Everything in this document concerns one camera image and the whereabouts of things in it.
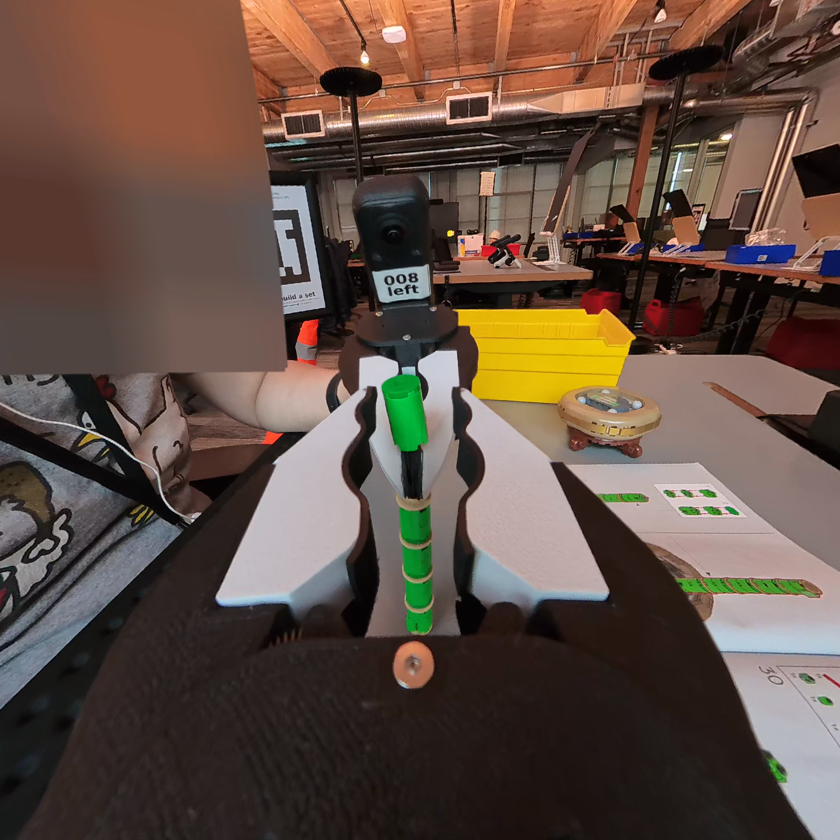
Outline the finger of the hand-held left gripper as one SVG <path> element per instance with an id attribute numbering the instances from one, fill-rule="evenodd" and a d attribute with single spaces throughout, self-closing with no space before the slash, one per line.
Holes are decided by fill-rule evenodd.
<path id="1" fill-rule="evenodd" d="M 387 415 L 382 384 L 401 373 L 399 364 L 381 355 L 360 358 L 359 387 L 369 386 L 376 391 L 375 430 L 370 437 L 373 454 L 377 457 L 386 478 L 400 497 L 405 497 L 403 487 L 403 461 L 401 450 L 395 445 Z"/>
<path id="2" fill-rule="evenodd" d="M 423 498 L 426 498 L 455 438 L 453 389 L 459 387 L 457 352 L 431 353 L 419 361 L 416 372 L 427 384 L 423 399 L 427 424 L 427 444 L 423 447 Z"/>

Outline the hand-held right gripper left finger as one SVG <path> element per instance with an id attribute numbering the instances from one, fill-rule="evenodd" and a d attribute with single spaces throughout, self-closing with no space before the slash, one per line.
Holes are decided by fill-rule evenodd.
<path id="1" fill-rule="evenodd" d="M 376 390 L 353 394 L 273 465 L 216 602 L 285 604 L 301 622 L 336 609 L 354 636 L 368 631 L 379 586 L 369 502 Z"/>

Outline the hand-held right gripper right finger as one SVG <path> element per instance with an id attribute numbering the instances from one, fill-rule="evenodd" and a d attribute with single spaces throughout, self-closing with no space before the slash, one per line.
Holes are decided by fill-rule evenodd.
<path id="1" fill-rule="evenodd" d="M 452 391 L 458 503 L 456 615 L 473 634 L 490 608 L 528 618 L 544 601 L 603 602 L 607 584 L 552 467 L 536 445 L 469 391 Z"/>

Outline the green cylinder brick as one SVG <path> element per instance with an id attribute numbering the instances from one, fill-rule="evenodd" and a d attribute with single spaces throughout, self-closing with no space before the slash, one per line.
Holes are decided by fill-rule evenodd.
<path id="1" fill-rule="evenodd" d="M 421 381 L 399 374 L 381 384 L 394 445 L 403 453 L 417 452 L 428 441 Z"/>

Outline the green stalk with tan rings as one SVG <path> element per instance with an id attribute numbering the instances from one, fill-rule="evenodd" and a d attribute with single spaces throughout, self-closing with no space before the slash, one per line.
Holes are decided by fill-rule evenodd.
<path id="1" fill-rule="evenodd" d="M 400 540 L 406 630 L 425 636 L 434 625 L 431 500 L 396 496 L 400 508 Z"/>

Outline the person's left forearm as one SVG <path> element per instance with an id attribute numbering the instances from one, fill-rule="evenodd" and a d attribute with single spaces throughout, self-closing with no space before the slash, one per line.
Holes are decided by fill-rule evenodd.
<path id="1" fill-rule="evenodd" d="M 281 372 L 180 373 L 173 377 L 236 421 L 272 433 L 308 432 L 329 415 L 335 372 L 290 361 Z"/>

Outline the black monitor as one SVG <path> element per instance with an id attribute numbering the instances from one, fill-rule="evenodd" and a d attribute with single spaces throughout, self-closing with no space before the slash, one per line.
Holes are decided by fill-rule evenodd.
<path id="1" fill-rule="evenodd" d="M 459 203 L 443 199 L 429 201 L 429 223 L 432 232 L 434 262 L 453 260 L 452 246 L 459 230 Z"/>

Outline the framed marker sign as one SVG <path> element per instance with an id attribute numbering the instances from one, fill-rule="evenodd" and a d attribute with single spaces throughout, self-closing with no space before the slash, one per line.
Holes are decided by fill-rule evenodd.
<path id="1" fill-rule="evenodd" d="M 332 312 L 323 224 L 312 175 L 269 172 L 285 318 L 315 319 Z"/>

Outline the yellow plastic bin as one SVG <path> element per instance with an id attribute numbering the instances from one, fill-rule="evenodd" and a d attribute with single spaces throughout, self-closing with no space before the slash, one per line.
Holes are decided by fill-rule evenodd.
<path id="1" fill-rule="evenodd" d="M 459 309 L 479 362 L 471 386 L 482 400 L 557 403 L 587 386 L 615 386 L 634 335 L 609 311 Z"/>

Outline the orange traffic cone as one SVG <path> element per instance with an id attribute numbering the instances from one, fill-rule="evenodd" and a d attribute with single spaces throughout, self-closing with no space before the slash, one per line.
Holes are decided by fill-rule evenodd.
<path id="1" fill-rule="evenodd" d="M 267 373 L 258 393 L 258 419 L 268 423 L 262 440 L 275 443 L 284 432 L 308 431 L 329 414 L 326 401 L 329 377 L 317 368 L 317 320 L 305 321 L 295 347 L 297 359 L 281 373 Z"/>

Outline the tan round brick pot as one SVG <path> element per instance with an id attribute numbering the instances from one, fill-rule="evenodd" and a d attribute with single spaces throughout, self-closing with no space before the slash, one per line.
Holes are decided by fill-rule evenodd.
<path id="1" fill-rule="evenodd" d="M 558 403 L 560 419 L 569 429 L 569 447 L 615 448 L 629 458 L 643 454 L 642 437 L 661 423 L 659 405 L 626 389 L 593 386 L 569 391 Z"/>

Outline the black pole stand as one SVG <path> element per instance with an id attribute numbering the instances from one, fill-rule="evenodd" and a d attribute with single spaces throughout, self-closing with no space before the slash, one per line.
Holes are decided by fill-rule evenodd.
<path id="1" fill-rule="evenodd" d="M 374 272 L 382 268 L 382 246 L 375 243 L 373 216 L 367 210 L 359 212 L 362 206 L 359 201 L 365 197 L 362 154 L 361 127 L 358 109 L 358 96 L 370 96 L 382 87 L 382 77 L 362 67 L 340 66 L 325 71 L 320 76 L 322 88 L 329 94 L 350 100 L 351 129 L 353 135 L 353 153 L 355 162 L 356 190 L 353 194 L 353 216 L 364 251 L 364 263 L 368 278 L 369 309 L 375 314 L 381 314 L 382 301 L 375 285 Z"/>
<path id="2" fill-rule="evenodd" d="M 630 330 L 637 328 L 637 315 L 641 307 L 641 298 L 644 288 L 644 280 L 648 267 L 650 251 L 653 245 L 653 237 L 656 229 L 659 205 L 665 187 L 669 156 L 676 132 L 681 102 L 684 97 L 686 81 L 692 74 L 705 72 L 714 67 L 723 55 L 722 47 L 718 45 L 704 45 L 681 49 L 675 53 L 665 56 L 655 62 L 648 72 L 653 81 L 674 81 L 675 91 L 668 118 L 668 127 L 665 134 L 658 176 L 655 184 L 653 202 L 647 217 L 647 227 L 644 237 L 644 248 L 637 273 L 637 283 L 633 295 L 633 302 L 628 315 L 627 327 Z"/>

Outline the grey background table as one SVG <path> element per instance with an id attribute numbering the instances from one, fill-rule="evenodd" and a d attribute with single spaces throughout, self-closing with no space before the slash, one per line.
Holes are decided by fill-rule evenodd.
<path id="1" fill-rule="evenodd" d="M 434 273 L 432 301 L 442 304 L 448 301 L 455 308 L 510 309 L 512 297 L 542 291 L 561 282 L 589 280 L 592 272 L 586 268 L 569 264 L 535 265 L 525 260 L 520 266 L 501 268 L 486 259 L 464 259 L 455 272 Z M 457 295 L 483 296 L 492 298 L 489 303 L 458 303 Z"/>

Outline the building instruction booklet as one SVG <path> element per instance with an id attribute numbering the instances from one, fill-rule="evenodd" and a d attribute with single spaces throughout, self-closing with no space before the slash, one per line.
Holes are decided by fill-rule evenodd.
<path id="1" fill-rule="evenodd" d="M 839 576 L 699 464 L 571 465 L 660 559 L 814 838 L 839 838 Z"/>

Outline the wooden strip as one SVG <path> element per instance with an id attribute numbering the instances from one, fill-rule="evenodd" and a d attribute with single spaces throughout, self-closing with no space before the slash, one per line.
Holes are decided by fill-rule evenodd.
<path id="1" fill-rule="evenodd" d="M 755 417 L 755 418 L 758 418 L 758 419 L 761 419 L 763 417 L 767 417 L 767 413 L 763 409 L 757 407 L 756 405 L 751 404 L 750 402 L 743 399 L 742 397 L 740 397 L 736 393 L 730 391 L 729 389 L 725 388 L 724 386 L 722 386 L 718 383 L 715 383 L 715 382 L 710 382 L 710 381 L 704 382 L 704 385 L 706 387 L 708 387 L 709 389 L 711 389 L 714 393 L 723 397 L 725 400 L 727 400 L 731 404 L 737 406 L 738 408 L 743 410 L 745 413 L 749 414 L 751 417 Z"/>

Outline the person's grey printed shirt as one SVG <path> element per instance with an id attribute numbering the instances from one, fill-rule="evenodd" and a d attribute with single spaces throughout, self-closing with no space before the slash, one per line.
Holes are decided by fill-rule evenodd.
<path id="1" fill-rule="evenodd" d="M 1 702 L 209 505 L 167 373 L 2 374 Z"/>

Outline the black perforated panel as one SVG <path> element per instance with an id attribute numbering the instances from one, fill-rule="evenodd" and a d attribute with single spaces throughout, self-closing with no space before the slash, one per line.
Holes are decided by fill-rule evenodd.
<path id="1" fill-rule="evenodd" d="M 211 583 L 221 581 L 241 538 L 267 466 L 303 438 L 286 433 L 273 444 L 205 448 L 196 455 L 194 484 L 213 502 L 199 524 L 126 584 L 70 643 L 3 708 L 1 720 L 2 838 L 16 838 L 39 803 L 110 647 L 156 587 L 173 584 L 173 618 Z"/>

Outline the black case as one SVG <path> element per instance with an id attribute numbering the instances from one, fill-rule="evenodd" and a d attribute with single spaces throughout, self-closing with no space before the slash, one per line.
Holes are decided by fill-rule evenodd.
<path id="1" fill-rule="evenodd" d="M 839 390 L 825 394 L 807 429 L 810 443 L 839 455 Z"/>

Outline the long wooden background table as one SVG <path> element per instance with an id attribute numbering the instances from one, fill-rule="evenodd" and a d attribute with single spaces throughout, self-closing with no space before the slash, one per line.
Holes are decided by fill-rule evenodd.
<path id="1" fill-rule="evenodd" d="M 670 287 L 679 289 L 688 270 L 715 270 L 720 273 L 717 296 L 710 309 L 708 330 L 695 337 L 658 338 L 644 335 L 631 344 L 631 354 L 654 351 L 661 343 L 686 344 L 718 338 L 717 354 L 746 354 L 758 335 L 763 313 L 772 298 L 790 302 L 791 311 L 797 302 L 837 310 L 839 307 L 839 279 L 822 277 L 814 271 L 793 268 L 792 265 L 737 265 L 723 259 L 691 258 L 676 255 L 652 255 L 644 260 L 640 255 L 604 255 L 612 260 L 638 269 L 633 304 L 627 326 L 637 329 L 637 313 L 647 268 L 668 279 Z"/>

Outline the black tablet on stand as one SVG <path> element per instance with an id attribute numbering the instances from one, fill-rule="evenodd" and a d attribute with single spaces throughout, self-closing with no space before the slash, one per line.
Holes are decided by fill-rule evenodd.
<path id="1" fill-rule="evenodd" d="M 804 196 L 805 225 L 815 240 L 794 263 L 795 268 L 803 268 L 820 247 L 839 236 L 839 145 L 798 154 L 792 162 Z"/>

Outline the silver ventilation duct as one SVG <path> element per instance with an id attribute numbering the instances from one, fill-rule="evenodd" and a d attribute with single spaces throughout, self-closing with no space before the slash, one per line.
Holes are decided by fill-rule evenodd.
<path id="1" fill-rule="evenodd" d="M 697 116 L 736 116 L 749 112 L 783 111 L 816 100 L 815 89 L 789 88 L 745 95 L 698 96 L 688 89 L 681 111 Z M 667 106 L 672 101 L 667 88 L 642 83 L 614 87 L 576 88 L 532 96 L 520 92 L 496 97 L 488 92 L 446 97 L 445 101 L 395 110 L 360 111 L 363 137 L 435 133 L 444 130 L 485 128 L 490 125 L 533 123 L 545 120 L 575 120 L 616 117 L 646 106 Z M 339 140 L 352 134 L 349 111 L 284 113 L 279 120 L 262 125 L 266 146 L 309 140 Z"/>

